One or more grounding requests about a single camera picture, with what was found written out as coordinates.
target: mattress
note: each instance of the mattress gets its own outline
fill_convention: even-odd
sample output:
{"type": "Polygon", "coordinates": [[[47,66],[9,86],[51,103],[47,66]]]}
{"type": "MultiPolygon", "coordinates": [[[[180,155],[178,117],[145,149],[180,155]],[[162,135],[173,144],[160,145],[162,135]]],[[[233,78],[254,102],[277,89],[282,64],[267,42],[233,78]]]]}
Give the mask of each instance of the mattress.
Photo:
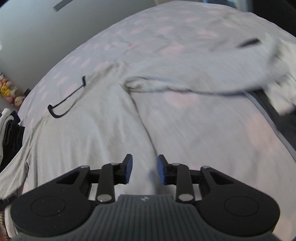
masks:
{"type": "MultiPolygon", "coordinates": [[[[198,55],[208,51],[218,53],[239,46],[246,39],[263,39],[266,33],[284,41],[296,42],[296,39],[286,31],[252,13],[242,13],[231,7],[216,4],[173,1],[130,16],[97,34],[67,55],[30,92],[19,111],[22,125],[26,127],[23,142],[25,143],[28,139],[32,128],[45,114],[48,114],[49,104],[59,103],[77,89],[81,85],[82,76],[99,71],[114,61],[125,61],[132,64],[143,60],[151,61],[158,56],[178,56],[187,53],[198,55]]],[[[198,149],[195,148],[195,144],[198,138],[192,131],[194,129],[192,123],[194,115],[198,115],[203,110],[198,109],[196,103],[208,103],[208,100],[200,98],[195,93],[167,92],[139,95],[135,93],[133,98],[138,104],[139,114],[145,120],[144,125],[151,134],[157,152],[168,156],[171,163],[181,162],[178,158],[184,156],[191,159],[197,157],[198,149]],[[151,105],[144,106],[144,102],[149,102],[151,105]],[[162,109],[164,108],[163,103],[168,105],[165,109],[162,109]],[[188,120],[187,129],[174,133],[165,132],[168,123],[177,126],[178,122],[184,120],[181,117],[192,113],[193,116],[188,120]],[[170,142],[160,142],[161,136],[166,136],[166,140],[170,142]],[[181,140],[186,140],[186,142],[178,147],[181,140]]],[[[238,103],[242,101],[242,97],[237,98],[238,103]]],[[[89,106],[96,108],[99,104],[89,103],[89,106]]],[[[251,102],[245,105],[246,108],[254,108],[251,102]]],[[[223,125],[228,123],[231,122],[221,122],[218,130],[222,130],[223,125]]],[[[294,168],[296,165],[294,160],[287,157],[281,166],[277,162],[270,164],[266,162],[269,158],[272,160],[281,158],[281,156],[275,157],[272,153],[267,154],[271,147],[281,146],[283,148],[283,146],[260,111],[257,115],[250,116],[242,122],[242,125],[247,126],[249,132],[246,136],[249,136],[251,143],[258,148],[258,157],[262,161],[256,162],[256,159],[248,159],[248,157],[236,161],[231,156],[231,150],[225,152],[227,143],[223,143],[223,138],[221,138],[221,146],[213,146],[215,151],[209,152],[208,156],[199,157],[195,166],[190,166],[190,168],[198,169],[203,164],[214,165],[214,168],[266,193],[276,192],[276,196],[282,196],[281,202],[284,202],[285,193],[290,192],[291,189],[288,186],[286,189],[282,187],[285,183],[288,184],[291,176],[285,176],[280,185],[277,185],[276,180],[280,181],[285,171],[294,168]],[[265,131],[267,135],[258,138],[257,132],[259,131],[265,131]],[[213,162],[213,160],[218,160],[222,153],[224,153],[223,161],[213,162]],[[277,178],[272,182],[274,186],[268,183],[273,175],[277,178]],[[281,187],[281,189],[273,190],[274,187],[281,187]]],[[[30,184],[25,183],[24,191],[30,189],[32,189],[30,184]]],[[[286,199],[288,204],[284,204],[289,207],[295,200],[294,194],[290,193],[290,195],[291,197],[286,199]]],[[[275,230],[282,240],[291,240],[296,235],[294,228],[296,216],[288,212],[289,209],[286,209],[285,215],[281,216],[275,230]]]]}

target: bed sheet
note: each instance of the bed sheet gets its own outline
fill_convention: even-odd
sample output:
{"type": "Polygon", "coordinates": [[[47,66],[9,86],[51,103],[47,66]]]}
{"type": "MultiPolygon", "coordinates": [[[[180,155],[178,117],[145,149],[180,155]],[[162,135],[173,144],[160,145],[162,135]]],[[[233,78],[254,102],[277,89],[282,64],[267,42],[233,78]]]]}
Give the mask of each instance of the bed sheet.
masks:
{"type": "Polygon", "coordinates": [[[219,51],[247,37],[264,37],[266,32],[295,41],[252,13],[218,4],[172,1],[134,14],[76,48],[42,78],[19,110],[26,127],[23,143],[49,104],[59,103],[81,85],[82,76],[114,60],[136,62],[160,55],[219,51]]]}

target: wall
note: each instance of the wall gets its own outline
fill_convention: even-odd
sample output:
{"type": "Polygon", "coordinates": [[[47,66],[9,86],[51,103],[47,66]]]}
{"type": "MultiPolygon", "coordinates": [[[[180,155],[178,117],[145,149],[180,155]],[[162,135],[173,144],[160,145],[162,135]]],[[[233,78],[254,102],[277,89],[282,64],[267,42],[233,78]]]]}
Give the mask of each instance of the wall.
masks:
{"type": "Polygon", "coordinates": [[[153,0],[9,0],[0,8],[0,70],[25,91],[68,53],[153,0]]]}

